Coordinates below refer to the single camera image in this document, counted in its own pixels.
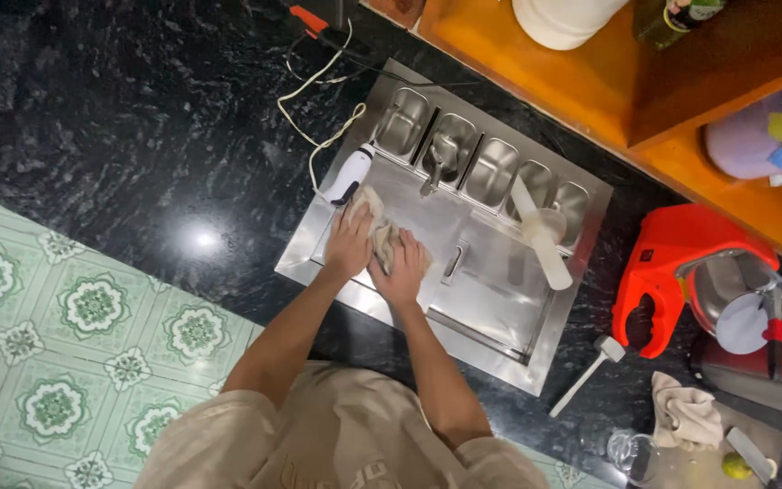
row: stainless steel counter unit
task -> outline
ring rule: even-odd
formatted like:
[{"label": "stainless steel counter unit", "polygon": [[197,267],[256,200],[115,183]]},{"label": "stainless steel counter unit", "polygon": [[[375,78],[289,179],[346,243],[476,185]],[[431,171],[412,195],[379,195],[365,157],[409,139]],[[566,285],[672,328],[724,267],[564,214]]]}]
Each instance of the stainless steel counter unit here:
[{"label": "stainless steel counter unit", "polygon": [[[429,83],[392,59],[385,69]],[[377,153],[364,183],[382,198],[386,215],[412,230],[434,256],[418,295],[430,327],[454,357],[537,396],[612,188],[440,87],[407,87],[379,77],[366,104],[320,189],[330,187],[353,150],[375,139]],[[437,141],[441,151],[431,148]],[[420,187],[435,168],[431,155],[440,152],[456,165],[449,172],[443,167],[438,191],[421,197]],[[534,251],[522,242],[509,197],[515,175],[537,206],[567,219],[558,246],[572,275],[565,291],[551,290]],[[304,284],[313,280],[324,263],[333,214],[333,206],[313,198],[277,272]],[[394,326],[366,272],[337,299]]]}]

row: person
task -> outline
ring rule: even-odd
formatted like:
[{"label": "person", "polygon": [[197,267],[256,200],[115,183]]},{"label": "person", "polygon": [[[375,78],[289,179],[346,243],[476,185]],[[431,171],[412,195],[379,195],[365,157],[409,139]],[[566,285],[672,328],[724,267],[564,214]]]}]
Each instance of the person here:
[{"label": "person", "polygon": [[[382,273],[367,230],[337,212],[325,265],[245,350],[221,393],[171,421],[137,489],[547,489],[516,448],[495,439],[475,394],[415,301],[423,245],[402,230]],[[404,326],[418,395],[380,373],[307,361],[342,286],[368,270]]]}]

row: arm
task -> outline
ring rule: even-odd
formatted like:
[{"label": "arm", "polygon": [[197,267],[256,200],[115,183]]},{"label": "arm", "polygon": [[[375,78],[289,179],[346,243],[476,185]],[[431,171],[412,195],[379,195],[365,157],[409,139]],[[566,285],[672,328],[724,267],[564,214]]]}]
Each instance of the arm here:
[{"label": "arm", "polygon": [[350,278],[364,270],[373,255],[373,240],[367,238],[373,222],[368,207],[358,209],[351,225],[341,212],[334,216],[325,248],[325,266],[243,353],[225,380],[223,393],[256,391],[277,408],[282,406],[291,383],[303,370],[321,319],[334,297]]},{"label": "arm", "polygon": [[430,427],[455,450],[471,439],[493,436],[491,426],[479,399],[436,339],[415,301],[423,273],[423,244],[413,238],[412,231],[401,230],[400,236],[401,242],[394,245],[395,266],[391,275],[385,276],[373,259],[370,276],[404,325],[418,397]]}]

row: beige shirt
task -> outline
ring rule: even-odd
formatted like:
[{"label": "beige shirt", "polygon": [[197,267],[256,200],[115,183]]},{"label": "beige shirt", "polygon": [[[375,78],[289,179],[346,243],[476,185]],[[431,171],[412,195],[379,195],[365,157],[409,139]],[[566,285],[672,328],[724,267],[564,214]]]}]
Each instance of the beige shirt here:
[{"label": "beige shirt", "polygon": [[277,409],[232,391],[172,421],[136,489],[548,489],[544,475],[500,439],[450,451],[418,397],[382,374],[307,362]]}]

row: cloth rag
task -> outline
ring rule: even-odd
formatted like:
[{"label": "cloth rag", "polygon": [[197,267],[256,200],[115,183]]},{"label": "cloth rag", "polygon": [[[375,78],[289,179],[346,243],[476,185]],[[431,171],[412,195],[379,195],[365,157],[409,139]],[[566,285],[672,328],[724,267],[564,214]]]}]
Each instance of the cloth rag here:
[{"label": "cloth rag", "polygon": [[[373,239],[373,252],[376,260],[385,275],[390,275],[394,271],[394,244],[400,242],[400,227],[391,219],[385,217],[385,205],[379,194],[372,186],[363,184],[358,187],[352,196],[352,203],[347,211],[348,223],[352,224],[352,217],[361,206],[370,206],[370,214],[373,215],[373,223],[367,232],[368,237]],[[421,270],[421,276],[428,274],[430,265],[434,258],[427,248],[423,248],[422,256],[424,267]]]},{"label": "cloth rag", "polygon": [[723,427],[713,405],[714,396],[684,387],[663,372],[653,373],[651,386],[656,414],[653,439],[657,445],[687,451],[717,450],[723,440]]}]

